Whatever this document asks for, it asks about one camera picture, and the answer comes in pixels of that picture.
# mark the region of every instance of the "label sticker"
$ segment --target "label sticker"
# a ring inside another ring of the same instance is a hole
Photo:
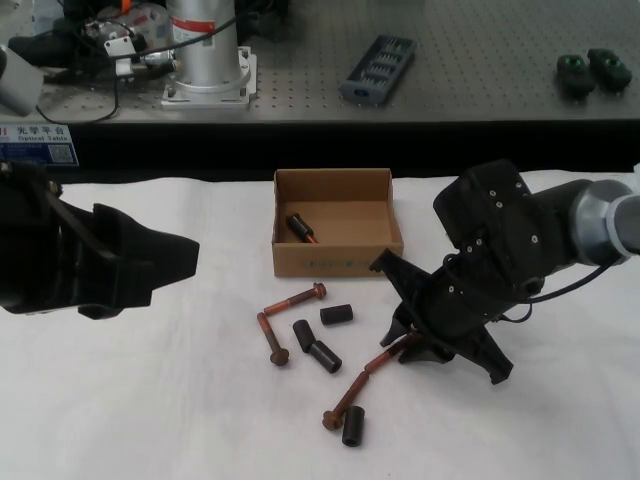
[[[69,127],[0,124],[0,160],[78,166]]]
[[[178,18],[172,18],[171,22],[173,23],[173,40],[176,43],[201,37],[205,33],[211,33],[216,29],[215,22],[194,22]],[[216,48],[214,37],[203,40],[200,45],[205,48]]]

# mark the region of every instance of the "open cardboard box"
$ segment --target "open cardboard box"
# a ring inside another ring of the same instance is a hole
[[[402,255],[386,168],[278,170],[273,270],[278,277],[365,277],[386,249]],[[303,243],[286,225],[299,213],[317,244]]]

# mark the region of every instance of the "black cylindrical spacer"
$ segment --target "black cylindrical spacer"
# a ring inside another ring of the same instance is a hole
[[[335,323],[348,322],[349,320],[353,320],[351,305],[338,305],[337,307],[320,309],[320,321],[322,321],[323,325],[333,325]]]
[[[299,213],[294,213],[293,215],[289,215],[287,217],[287,226],[303,242],[308,242],[308,235],[311,235],[313,237],[313,230],[309,225],[305,223],[304,220],[302,220],[302,218],[300,218]]]
[[[342,431],[342,443],[347,447],[358,447],[362,443],[364,408],[352,405],[347,408]]]
[[[342,360],[340,360],[338,356],[320,340],[313,342],[313,345],[311,345],[311,348],[309,349],[309,353],[329,373],[336,373],[342,366]]]
[[[302,351],[304,353],[309,353],[311,345],[316,341],[316,337],[311,331],[309,322],[306,320],[298,320],[293,324],[293,331],[296,334],[296,338],[298,339],[298,343],[300,344]]]

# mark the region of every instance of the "white cloth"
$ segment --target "white cloth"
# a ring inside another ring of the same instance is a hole
[[[585,177],[620,175],[525,175],[533,191]],[[405,258],[428,271],[452,252],[432,209],[450,181],[394,181]],[[78,185],[63,198],[199,241],[198,272],[106,321],[0,313],[2,479],[640,478],[638,259],[525,324],[490,325],[515,364],[501,385],[461,358],[385,366],[356,402],[364,442],[350,449],[322,413],[381,351],[399,302],[387,280],[328,279],[322,302],[273,317],[291,352],[279,369],[256,313],[311,281],[273,277],[271,183]],[[589,271],[560,272],[545,291]],[[319,308],[344,303],[355,320],[323,327]],[[337,374],[301,352],[300,318],[343,359]]]

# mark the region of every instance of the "screw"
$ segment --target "screw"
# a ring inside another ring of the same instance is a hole
[[[401,340],[397,341],[384,352],[378,355],[364,366],[364,370],[358,375],[355,382],[349,387],[347,393],[340,399],[338,405],[333,410],[327,410],[322,416],[322,425],[327,430],[337,430],[342,427],[342,415],[351,406],[360,391],[369,381],[371,374],[375,373],[380,367],[391,360],[396,354],[407,348],[411,342],[418,337],[415,333],[409,333]]]
[[[267,342],[269,342],[269,346],[273,352],[270,357],[271,363],[278,367],[286,365],[289,361],[289,350],[280,346],[276,334],[273,333],[273,329],[269,324],[269,319],[262,312],[258,314],[258,323],[260,323],[264,336],[267,337]]]
[[[291,298],[287,298],[281,302],[278,302],[270,307],[266,307],[264,309],[264,314],[267,317],[271,315],[275,315],[276,313],[280,313],[283,310],[286,310],[298,303],[305,302],[312,298],[324,298],[327,295],[327,289],[324,287],[322,283],[314,283],[313,288],[307,290],[306,292],[299,293],[298,295],[294,295]]]

